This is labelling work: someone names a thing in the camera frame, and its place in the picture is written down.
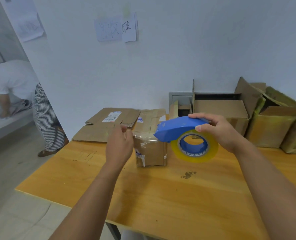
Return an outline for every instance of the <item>floor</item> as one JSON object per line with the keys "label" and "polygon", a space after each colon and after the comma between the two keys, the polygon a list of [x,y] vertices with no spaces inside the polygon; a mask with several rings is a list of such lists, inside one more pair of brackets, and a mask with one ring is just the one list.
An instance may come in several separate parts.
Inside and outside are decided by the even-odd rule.
{"label": "floor", "polygon": [[[34,123],[0,139],[0,240],[48,239],[70,211],[14,188],[51,156],[38,158],[43,139]],[[101,240],[113,240],[104,226]]]}

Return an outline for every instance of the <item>yellow tape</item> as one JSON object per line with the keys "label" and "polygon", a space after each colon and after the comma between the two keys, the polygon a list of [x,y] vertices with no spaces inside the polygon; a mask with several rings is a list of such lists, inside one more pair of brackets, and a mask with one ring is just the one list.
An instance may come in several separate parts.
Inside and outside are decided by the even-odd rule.
{"label": "yellow tape", "polygon": [[[202,154],[202,156],[200,157],[191,157],[186,155],[185,153],[182,152],[182,150],[178,147],[179,143],[178,140],[180,140],[182,138],[183,135],[187,135],[187,134],[192,134],[192,135],[198,135],[200,137],[202,137],[203,139],[206,140],[208,147],[207,147],[207,151]],[[205,162],[210,160],[211,158],[213,158],[218,151],[218,142],[215,140],[215,138],[209,134],[209,133],[200,133],[196,130],[190,130],[190,131],[186,131],[185,133],[183,133],[180,137],[178,137],[177,140],[173,140],[170,142],[171,148],[174,151],[175,155],[185,161],[189,161],[189,162]]]}

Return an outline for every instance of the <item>striped pants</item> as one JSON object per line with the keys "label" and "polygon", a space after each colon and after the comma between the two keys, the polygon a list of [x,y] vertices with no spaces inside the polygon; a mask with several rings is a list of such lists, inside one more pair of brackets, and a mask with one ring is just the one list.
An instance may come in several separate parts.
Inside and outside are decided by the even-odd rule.
{"label": "striped pants", "polygon": [[33,116],[39,132],[46,141],[45,150],[53,152],[63,147],[66,135],[40,83],[36,86],[33,99]]}

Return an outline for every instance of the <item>white wall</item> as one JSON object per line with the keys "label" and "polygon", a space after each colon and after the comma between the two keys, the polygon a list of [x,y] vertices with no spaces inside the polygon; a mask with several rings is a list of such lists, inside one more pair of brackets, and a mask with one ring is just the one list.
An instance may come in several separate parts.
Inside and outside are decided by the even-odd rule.
{"label": "white wall", "polygon": [[[296,0],[34,0],[47,37],[23,44],[71,138],[107,106],[167,108],[168,91],[233,92],[239,76],[296,99]],[[129,9],[139,40],[99,43]]]}

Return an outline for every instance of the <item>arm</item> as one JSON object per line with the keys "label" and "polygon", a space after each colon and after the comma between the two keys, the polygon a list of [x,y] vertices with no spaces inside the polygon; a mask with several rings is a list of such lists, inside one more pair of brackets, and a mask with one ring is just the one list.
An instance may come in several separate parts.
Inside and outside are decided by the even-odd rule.
{"label": "arm", "polygon": [[106,163],[49,240],[100,238],[117,178],[133,146],[132,132],[116,126],[108,139]]}
{"label": "arm", "polygon": [[218,143],[235,154],[271,239],[296,239],[296,187],[222,116],[198,113],[209,125],[196,126],[211,133]]}
{"label": "arm", "polygon": [[0,94],[0,107],[2,108],[1,118],[6,118],[10,116],[10,99],[9,94]]}

